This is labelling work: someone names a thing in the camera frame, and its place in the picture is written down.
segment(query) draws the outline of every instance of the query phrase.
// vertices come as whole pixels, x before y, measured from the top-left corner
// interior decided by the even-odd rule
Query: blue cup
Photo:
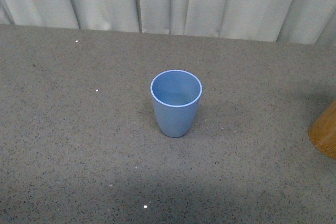
[[[192,73],[168,70],[151,83],[156,120],[169,137],[183,136],[191,127],[202,94],[202,84]]]

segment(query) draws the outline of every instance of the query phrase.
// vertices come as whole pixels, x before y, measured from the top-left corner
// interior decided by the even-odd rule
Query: cup rim
[[[199,88],[200,88],[200,89],[199,89],[199,90],[200,90],[200,91],[199,91],[200,93],[198,94],[198,96],[197,96],[193,101],[191,101],[190,103],[186,103],[186,104],[183,104],[183,105],[171,105],[171,104],[164,103],[164,102],[160,101],[160,100],[155,96],[155,94],[154,94],[154,92],[153,92],[153,83],[154,83],[154,81],[155,81],[159,76],[161,76],[161,75],[163,75],[163,74],[165,74],[165,73],[168,73],[168,72],[183,72],[183,73],[187,73],[187,74],[191,75],[192,77],[194,77],[194,78],[197,80],[197,82],[198,82],[198,84],[199,84]],[[201,82],[199,81],[199,79],[198,79],[195,75],[193,75],[192,73],[187,72],[187,71],[184,71],[184,70],[172,69],[172,70],[167,70],[167,71],[161,72],[161,73],[159,73],[157,76],[155,76],[155,78],[152,80],[152,83],[151,83],[151,93],[152,93],[152,97],[154,97],[155,100],[156,100],[157,102],[159,102],[160,104],[163,104],[163,105],[165,105],[165,106],[169,106],[169,107],[172,107],[172,108],[183,108],[183,107],[187,107],[187,106],[189,106],[189,105],[195,103],[195,102],[201,97],[201,95],[202,95],[202,84],[201,84]]]

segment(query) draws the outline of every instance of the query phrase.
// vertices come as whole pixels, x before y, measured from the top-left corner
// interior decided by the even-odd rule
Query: orange wooden object
[[[309,137],[320,152],[336,159],[336,100],[310,126]]]

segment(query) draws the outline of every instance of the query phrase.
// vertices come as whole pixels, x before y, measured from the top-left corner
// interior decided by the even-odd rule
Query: plastic cup
[[[156,120],[169,137],[183,136],[193,124],[202,94],[202,84],[192,73],[168,70],[151,83]]]

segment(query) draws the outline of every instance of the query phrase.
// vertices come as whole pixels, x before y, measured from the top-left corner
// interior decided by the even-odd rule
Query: curtain fold
[[[0,24],[336,46],[336,0],[0,0]]]

